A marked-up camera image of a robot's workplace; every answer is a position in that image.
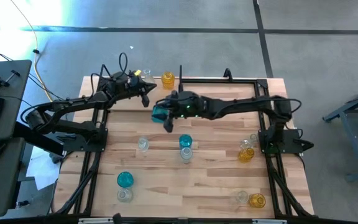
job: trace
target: gray floor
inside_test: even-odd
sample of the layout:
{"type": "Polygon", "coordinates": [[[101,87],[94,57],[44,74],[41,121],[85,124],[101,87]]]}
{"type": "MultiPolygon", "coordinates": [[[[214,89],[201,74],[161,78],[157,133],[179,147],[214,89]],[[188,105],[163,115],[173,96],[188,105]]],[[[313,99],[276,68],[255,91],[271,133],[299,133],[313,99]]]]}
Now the gray floor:
{"type": "MultiPolygon", "coordinates": [[[[197,1],[20,1],[19,7],[37,25],[86,27],[209,27],[255,29],[251,0],[197,1]],[[30,9],[39,10],[38,14],[30,9]],[[50,17],[49,12],[57,13],[50,17]]],[[[259,0],[266,29],[358,30],[358,1],[259,0]]],[[[12,21],[25,25],[15,9],[12,21]]],[[[11,25],[0,19],[0,26],[11,25]]],[[[38,32],[42,58],[39,72],[60,96],[78,94],[82,77],[98,72],[105,63],[118,70],[125,51],[130,69],[149,68],[154,74],[169,70],[185,75],[220,77],[229,67],[235,77],[266,77],[258,34],[180,33],[67,33],[38,32]]],[[[358,35],[267,35],[275,78],[284,78],[290,97],[303,102],[294,114],[304,138],[315,143],[305,153],[306,176],[315,213],[324,218],[358,221],[358,182],[344,175],[358,170],[340,121],[321,117],[358,93],[358,35]]],[[[0,30],[0,52],[32,59],[30,32],[0,30]]],[[[24,99],[46,101],[29,83],[24,99]]],[[[21,189],[21,199],[34,198],[33,207],[9,211],[6,217],[44,215],[52,188],[36,192],[33,182],[21,189]]]]}

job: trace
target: yellow glass cup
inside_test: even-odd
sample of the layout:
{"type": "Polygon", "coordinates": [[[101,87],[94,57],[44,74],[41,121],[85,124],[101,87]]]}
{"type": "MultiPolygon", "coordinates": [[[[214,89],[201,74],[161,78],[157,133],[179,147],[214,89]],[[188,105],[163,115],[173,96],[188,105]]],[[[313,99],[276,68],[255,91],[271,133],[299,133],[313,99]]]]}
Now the yellow glass cup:
{"type": "Polygon", "coordinates": [[[262,194],[252,194],[249,196],[249,203],[251,207],[263,208],[266,204],[266,199],[262,194]]]}
{"type": "Polygon", "coordinates": [[[162,86],[165,90],[173,90],[175,86],[175,76],[172,72],[164,72],[161,76],[162,86]]]}
{"type": "Polygon", "coordinates": [[[255,151],[252,148],[241,149],[238,155],[240,162],[249,162],[254,157],[255,151]]]}

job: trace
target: paper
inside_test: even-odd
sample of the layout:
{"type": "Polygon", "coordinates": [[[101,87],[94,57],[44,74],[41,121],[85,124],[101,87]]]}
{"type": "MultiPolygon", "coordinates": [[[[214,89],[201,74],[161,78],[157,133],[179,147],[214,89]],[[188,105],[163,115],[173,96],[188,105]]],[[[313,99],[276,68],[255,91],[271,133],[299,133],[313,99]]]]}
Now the paper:
{"type": "Polygon", "coordinates": [[[54,164],[48,152],[33,147],[26,177],[34,177],[37,190],[55,183],[59,171],[60,163],[54,164]]]}

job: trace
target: yellow cable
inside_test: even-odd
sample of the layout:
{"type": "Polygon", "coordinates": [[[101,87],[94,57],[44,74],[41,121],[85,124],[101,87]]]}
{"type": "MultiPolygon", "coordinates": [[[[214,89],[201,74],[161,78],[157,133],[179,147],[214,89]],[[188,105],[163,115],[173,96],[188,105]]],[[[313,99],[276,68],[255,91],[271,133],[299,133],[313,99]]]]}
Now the yellow cable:
{"type": "MultiPolygon", "coordinates": [[[[31,27],[32,32],[34,33],[34,37],[35,37],[35,49],[38,50],[38,38],[37,35],[35,34],[34,29],[32,28],[32,25],[30,23],[30,21],[26,18],[26,16],[23,14],[23,12],[19,9],[19,7],[16,6],[15,2],[13,0],[11,0],[11,2],[13,3],[13,5],[15,5],[16,9],[22,14],[22,16],[24,17],[24,19],[27,21],[27,23],[29,24],[29,26],[31,27]]],[[[48,97],[49,101],[53,101],[52,97],[50,97],[48,91],[47,91],[47,87],[45,86],[44,82],[41,79],[41,76],[38,73],[37,70],[37,64],[38,64],[38,60],[37,60],[37,53],[34,53],[34,62],[33,62],[33,66],[34,66],[34,71],[35,74],[37,75],[38,81],[41,83],[41,85],[44,88],[44,92],[46,94],[46,96],[48,97]]]]}

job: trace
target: wooden table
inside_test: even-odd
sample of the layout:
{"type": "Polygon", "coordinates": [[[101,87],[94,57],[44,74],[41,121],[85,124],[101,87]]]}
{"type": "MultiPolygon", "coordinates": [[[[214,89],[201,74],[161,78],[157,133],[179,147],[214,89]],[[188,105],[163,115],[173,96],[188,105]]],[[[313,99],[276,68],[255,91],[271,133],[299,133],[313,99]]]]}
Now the wooden table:
{"type": "MultiPolygon", "coordinates": [[[[173,132],[167,133],[162,124],[151,121],[154,102],[170,94],[162,89],[159,79],[156,83],[158,87],[149,93],[148,108],[143,108],[140,98],[122,100],[108,116],[109,137],[101,156],[92,216],[111,217],[120,212],[123,217],[273,218],[264,156],[256,150],[249,163],[237,160],[240,141],[259,129],[257,113],[230,114],[215,121],[178,119],[174,120],[173,132]],[[194,155],[189,164],[183,164],[180,159],[181,134],[193,138],[194,155]],[[138,150],[141,136],[150,141],[147,152],[138,150]],[[130,203],[121,203],[116,197],[120,189],[117,175],[125,170],[135,179],[134,198],[130,203]],[[240,190],[262,193],[266,206],[252,208],[237,202],[235,196],[240,190]]],[[[268,79],[268,87],[270,95],[287,97],[283,79],[268,79]]],[[[184,89],[223,100],[254,96],[254,87],[249,84],[184,84],[184,89]]],[[[80,96],[90,94],[90,77],[84,77],[80,96]]],[[[74,121],[89,121],[91,116],[92,110],[80,111],[75,113],[74,121]]],[[[55,192],[56,209],[62,207],[77,187],[83,157],[83,152],[74,152],[62,165],[55,192]]],[[[313,213],[300,159],[284,154],[283,164],[288,188],[306,211],[313,213]]],[[[284,212],[280,190],[278,197],[284,212]]]]}

